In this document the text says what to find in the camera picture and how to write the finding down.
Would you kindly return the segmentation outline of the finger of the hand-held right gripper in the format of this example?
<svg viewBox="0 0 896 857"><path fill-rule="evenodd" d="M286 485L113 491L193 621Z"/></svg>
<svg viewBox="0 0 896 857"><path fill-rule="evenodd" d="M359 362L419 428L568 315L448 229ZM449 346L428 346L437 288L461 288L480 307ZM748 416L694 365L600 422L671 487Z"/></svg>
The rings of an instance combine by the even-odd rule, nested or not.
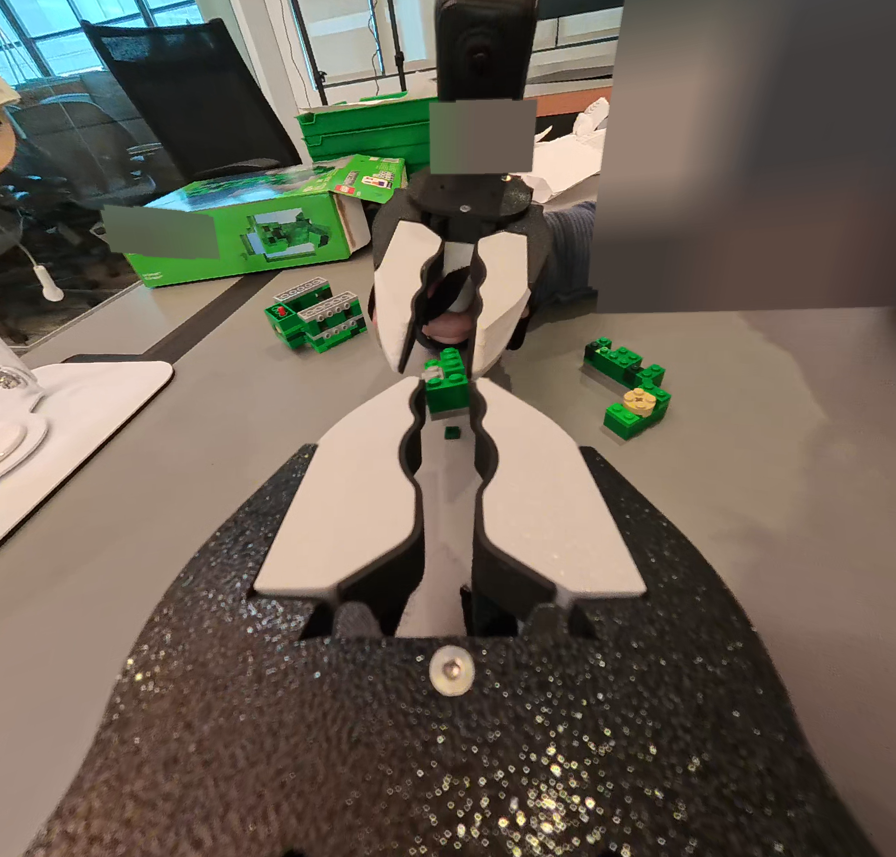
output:
<svg viewBox="0 0 896 857"><path fill-rule="evenodd" d="M401 221L375 269L376 329L385 358L398 374L406 370L416 341L417 317L430 281L442 273L443 241L424 224Z"/></svg>
<svg viewBox="0 0 896 857"><path fill-rule="evenodd" d="M528 241L524 235L498 232L480 239L469 268L473 328L466 370L480 378L499 360L531 297Z"/></svg>

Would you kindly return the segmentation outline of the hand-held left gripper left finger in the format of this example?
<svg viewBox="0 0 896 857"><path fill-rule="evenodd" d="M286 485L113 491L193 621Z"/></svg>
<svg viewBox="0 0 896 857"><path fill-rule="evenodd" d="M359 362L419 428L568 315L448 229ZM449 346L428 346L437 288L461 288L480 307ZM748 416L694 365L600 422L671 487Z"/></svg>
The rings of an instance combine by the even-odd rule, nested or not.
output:
<svg viewBox="0 0 896 857"><path fill-rule="evenodd" d="M425 386L403 378L320 439L253 582L255 594L332 610L361 603L398 627L425 570L416 472Z"/></svg>

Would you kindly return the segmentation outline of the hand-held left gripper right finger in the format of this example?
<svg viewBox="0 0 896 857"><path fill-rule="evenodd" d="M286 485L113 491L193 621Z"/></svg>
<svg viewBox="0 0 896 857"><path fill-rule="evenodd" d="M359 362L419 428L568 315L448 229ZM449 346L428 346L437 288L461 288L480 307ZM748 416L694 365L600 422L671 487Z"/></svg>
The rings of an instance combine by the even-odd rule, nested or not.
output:
<svg viewBox="0 0 896 857"><path fill-rule="evenodd" d="M469 397L476 492L471 581L522 622L539 605L639 598L646 584L591 473L557 423L488 379Z"/></svg>

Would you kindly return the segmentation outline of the green and grey brick assembly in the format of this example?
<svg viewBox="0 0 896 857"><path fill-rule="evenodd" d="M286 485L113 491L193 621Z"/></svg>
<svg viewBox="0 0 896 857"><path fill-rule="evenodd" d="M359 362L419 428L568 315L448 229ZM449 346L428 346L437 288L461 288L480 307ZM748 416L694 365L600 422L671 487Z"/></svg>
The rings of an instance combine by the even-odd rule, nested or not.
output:
<svg viewBox="0 0 896 857"><path fill-rule="evenodd" d="M469 381L457 348L446 347L438 358L429 359L424 364L422 378L431 415L445 415L469 407Z"/></svg>

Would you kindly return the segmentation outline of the grey desk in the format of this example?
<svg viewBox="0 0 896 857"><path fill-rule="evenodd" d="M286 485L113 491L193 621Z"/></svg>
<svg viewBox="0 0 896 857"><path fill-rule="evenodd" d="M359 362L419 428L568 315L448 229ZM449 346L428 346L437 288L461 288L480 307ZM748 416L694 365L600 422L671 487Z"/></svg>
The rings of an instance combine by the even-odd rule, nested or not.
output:
<svg viewBox="0 0 896 857"><path fill-rule="evenodd" d="M118 671L196 550L300 446L395 381L373 333L323 356L263 318L313 275L140 286L32 347L170 362L173 380L2 544L2 855L66 791ZM666 369L665 419L603 425L609 337ZM611 461L746 609L803 729L894 855L894 310L543 311L503 381Z"/></svg>

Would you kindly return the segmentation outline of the person's right hand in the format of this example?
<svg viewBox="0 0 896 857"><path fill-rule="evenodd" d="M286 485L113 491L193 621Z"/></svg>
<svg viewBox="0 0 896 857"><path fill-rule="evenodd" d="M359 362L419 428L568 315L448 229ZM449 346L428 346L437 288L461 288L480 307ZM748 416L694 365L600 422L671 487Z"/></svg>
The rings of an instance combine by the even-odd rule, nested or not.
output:
<svg viewBox="0 0 896 857"><path fill-rule="evenodd" d="M476 327L476 319L469 312L446 311L425 325L420 334L427 340L443 346L464 344L472 336Z"/></svg>

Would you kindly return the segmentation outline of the stack of green trays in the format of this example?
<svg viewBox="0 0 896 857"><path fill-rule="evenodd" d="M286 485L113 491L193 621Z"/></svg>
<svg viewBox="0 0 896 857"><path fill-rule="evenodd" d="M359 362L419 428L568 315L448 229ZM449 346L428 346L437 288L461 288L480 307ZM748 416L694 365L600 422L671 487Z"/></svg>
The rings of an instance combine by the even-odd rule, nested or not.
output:
<svg viewBox="0 0 896 857"><path fill-rule="evenodd" d="M412 173L430 164L429 107L436 101L402 91L307 110L297 122L313 162L352 155L401 158Z"/></svg>

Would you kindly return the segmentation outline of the green grey build red piece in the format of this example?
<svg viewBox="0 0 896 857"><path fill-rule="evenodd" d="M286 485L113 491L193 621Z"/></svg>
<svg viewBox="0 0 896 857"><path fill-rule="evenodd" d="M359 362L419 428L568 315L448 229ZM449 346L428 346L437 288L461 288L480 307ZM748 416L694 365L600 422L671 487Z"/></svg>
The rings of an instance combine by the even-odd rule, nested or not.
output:
<svg viewBox="0 0 896 857"><path fill-rule="evenodd" d="M318 354L367 330L357 295L352 291L333 291L330 282L322 277L279 293L264 314L287 347L307 346Z"/></svg>

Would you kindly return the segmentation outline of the white crumpled paper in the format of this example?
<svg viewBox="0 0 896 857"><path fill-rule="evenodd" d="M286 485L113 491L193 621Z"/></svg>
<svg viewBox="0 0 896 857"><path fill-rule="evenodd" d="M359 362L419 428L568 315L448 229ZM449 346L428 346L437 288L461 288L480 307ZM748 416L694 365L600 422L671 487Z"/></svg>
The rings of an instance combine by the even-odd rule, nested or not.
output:
<svg viewBox="0 0 896 857"><path fill-rule="evenodd" d="M549 139L554 127L548 126L535 135L532 170L522 175L534 202L546 204L599 174L609 110L609 100L600 97L577 114L571 133Z"/></svg>

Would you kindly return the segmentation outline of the curved green build tan flower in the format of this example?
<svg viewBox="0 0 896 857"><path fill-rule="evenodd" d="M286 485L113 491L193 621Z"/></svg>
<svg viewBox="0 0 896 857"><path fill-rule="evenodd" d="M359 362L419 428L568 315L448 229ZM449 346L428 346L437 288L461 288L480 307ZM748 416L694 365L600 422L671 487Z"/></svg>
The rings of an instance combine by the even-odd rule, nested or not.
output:
<svg viewBox="0 0 896 857"><path fill-rule="evenodd" d="M606 409L603 425L622 441L640 436L665 419L672 397L664 387L663 366L646 363L636 351L599 337L584 347L583 369L621 386L622 395Z"/></svg>

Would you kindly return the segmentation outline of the green toy box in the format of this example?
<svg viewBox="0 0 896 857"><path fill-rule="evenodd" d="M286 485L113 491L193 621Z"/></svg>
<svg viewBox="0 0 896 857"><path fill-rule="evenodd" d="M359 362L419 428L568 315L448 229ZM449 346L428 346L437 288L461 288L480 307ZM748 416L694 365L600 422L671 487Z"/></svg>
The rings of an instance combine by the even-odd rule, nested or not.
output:
<svg viewBox="0 0 896 857"><path fill-rule="evenodd" d="M103 222L151 288L328 265L370 242L365 207L407 180L402 158L352 155L196 181L145 206L110 206Z"/></svg>

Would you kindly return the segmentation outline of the white book stand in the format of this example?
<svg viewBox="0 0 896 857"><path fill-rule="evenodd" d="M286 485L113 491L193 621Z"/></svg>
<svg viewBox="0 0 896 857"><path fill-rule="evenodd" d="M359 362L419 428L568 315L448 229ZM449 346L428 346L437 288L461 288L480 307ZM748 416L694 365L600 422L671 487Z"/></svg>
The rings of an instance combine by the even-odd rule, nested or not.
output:
<svg viewBox="0 0 896 857"><path fill-rule="evenodd" d="M29 369L1 344L1 538L173 379L163 360L111 355Z"/></svg>

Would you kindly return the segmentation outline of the black mesh office chair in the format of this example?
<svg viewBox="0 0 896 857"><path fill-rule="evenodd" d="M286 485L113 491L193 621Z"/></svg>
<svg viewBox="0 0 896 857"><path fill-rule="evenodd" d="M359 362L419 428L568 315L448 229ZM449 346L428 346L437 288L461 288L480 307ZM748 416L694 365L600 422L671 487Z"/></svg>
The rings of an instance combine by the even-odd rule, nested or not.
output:
<svg viewBox="0 0 896 857"><path fill-rule="evenodd" d="M225 22L81 22L105 67L187 181L297 166L302 158Z"/></svg>

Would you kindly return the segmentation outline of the white corded plug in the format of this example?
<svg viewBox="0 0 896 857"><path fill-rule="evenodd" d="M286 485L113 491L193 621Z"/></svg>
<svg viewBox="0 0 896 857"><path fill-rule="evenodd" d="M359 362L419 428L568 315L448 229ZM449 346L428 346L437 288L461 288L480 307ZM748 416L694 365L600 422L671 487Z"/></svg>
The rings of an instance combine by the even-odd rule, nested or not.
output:
<svg viewBox="0 0 896 857"><path fill-rule="evenodd" d="M59 303L65 299L64 291L57 285L49 269L38 263L23 243L18 244L19 250L28 258L32 270L39 281L43 298L51 303Z"/></svg>

